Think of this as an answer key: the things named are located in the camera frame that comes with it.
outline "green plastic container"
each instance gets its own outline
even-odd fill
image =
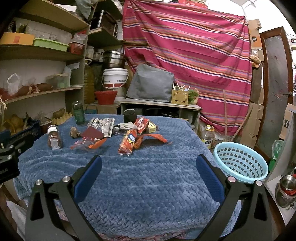
[[[33,42],[33,46],[56,49],[60,51],[67,51],[67,48],[69,47],[68,44],[60,43],[50,39],[43,39],[43,38],[35,38]]]

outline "wooden stick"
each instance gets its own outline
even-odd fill
[[[239,133],[239,131],[241,130],[242,126],[244,125],[244,123],[246,122],[246,120],[248,119],[249,115],[251,114],[253,109],[253,106],[251,105],[250,110],[248,111],[246,117],[244,118],[243,122],[240,124],[239,128],[237,129],[236,133],[233,135],[233,137],[231,138],[230,142],[233,142],[233,140],[235,139],[236,135]]]
[[[225,126],[224,126],[224,141],[227,139],[227,108],[226,108],[226,94],[225,90],[223,90],[223,96],[224,96],[224,113],[225,113]]]
[[[178,86],[179,90],[181,90],[181,89],[180,89],[180,86],[178,85],[178,83],[177,83],[177,86]]]

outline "metal screw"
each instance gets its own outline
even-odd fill
[[[63,177],[62,180],[63,180],[63,182],[67,183],[67,182],[70,181],[70,177],[69,176],[65,176],[65,177]]]
[[[41,179],[38,179],[35,183],[36,183],[36,185],[41,185],[42,180]]]
[[[256,180],[256,182],[255,182],[255,183],[256,183],[256,185],[257,185],[257,186],[262,186],[262,182],[261,182],[261,181],[259,181],[259,180]]]
[[[235,177],[228,177],[228,181],[230,181],[231,183],[234,183],[236,181]]]

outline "red basket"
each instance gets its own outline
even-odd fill
[[[83,47],[84,44],[78,43],[78,42],[72,42],[69,43],[69,49],[70,49],[70,53],[75,53],[75,54],[79,54],[82,55],[83,54]]]
[[[95,95],[98,100],[98,104],[114,104],[117,91],[96,91]]]

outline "blue gripper pad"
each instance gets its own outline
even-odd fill
[[[196,169],[207,186],[214,201],[220,204],[224,201],[224,187],[213,170],[205,161],[205,157],[199,155],[196,158]]]
[[[74,187],[75,203],[82,202],[102,170],[102,159],[97,156]]]

